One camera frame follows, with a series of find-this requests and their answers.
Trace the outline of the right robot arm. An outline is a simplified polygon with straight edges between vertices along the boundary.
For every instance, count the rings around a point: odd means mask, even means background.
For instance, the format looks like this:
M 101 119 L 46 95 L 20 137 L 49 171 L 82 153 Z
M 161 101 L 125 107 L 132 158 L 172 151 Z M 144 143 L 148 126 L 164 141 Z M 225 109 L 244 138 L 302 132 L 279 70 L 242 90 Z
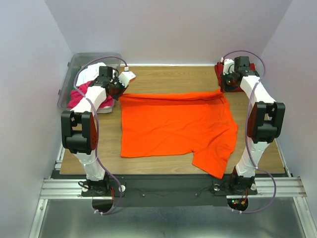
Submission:
M 245 150 L 228 181 L 233 193 L 255 189 L 255 173 L 266 148 L 281 134 L 285 104 L 277 102 L 264 88 L 260 75 L 250 67 L 248 57 L 221 58 L 220 88 L 223 92 L 240 88 L 248 97 Z

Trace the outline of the orange t shirt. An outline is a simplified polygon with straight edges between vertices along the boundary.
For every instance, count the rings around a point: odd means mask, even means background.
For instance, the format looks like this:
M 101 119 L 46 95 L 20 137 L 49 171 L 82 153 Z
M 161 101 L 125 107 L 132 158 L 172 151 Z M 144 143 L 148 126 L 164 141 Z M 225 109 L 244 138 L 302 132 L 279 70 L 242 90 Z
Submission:
M 124 94 L 121 156 L 193 153 L 193 165 L 221 179 L 234 152 L 238 125 L 219 91 L 183 94 Z

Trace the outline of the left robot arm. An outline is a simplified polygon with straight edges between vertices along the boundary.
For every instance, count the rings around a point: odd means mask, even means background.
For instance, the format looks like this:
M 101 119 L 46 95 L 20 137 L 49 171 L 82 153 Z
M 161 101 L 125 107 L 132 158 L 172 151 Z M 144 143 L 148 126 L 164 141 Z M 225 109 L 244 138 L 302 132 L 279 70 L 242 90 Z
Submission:
M 124 86 L 119 83 L 116 69 L 102 65 L 86 93 L 77 89 L 82 95 L 79 103 L 61 114 L 62 145 L 84 168 L 86 181 L 79 183 L 84 192 L 106 195 L 110 191 L 109 175 L 100 165 L 96 153 L 99 133 L 95 119 L 98 117 L 97 109 L 107 99 L 107 94 L 116 97 L 116 93 L 122 89 Z

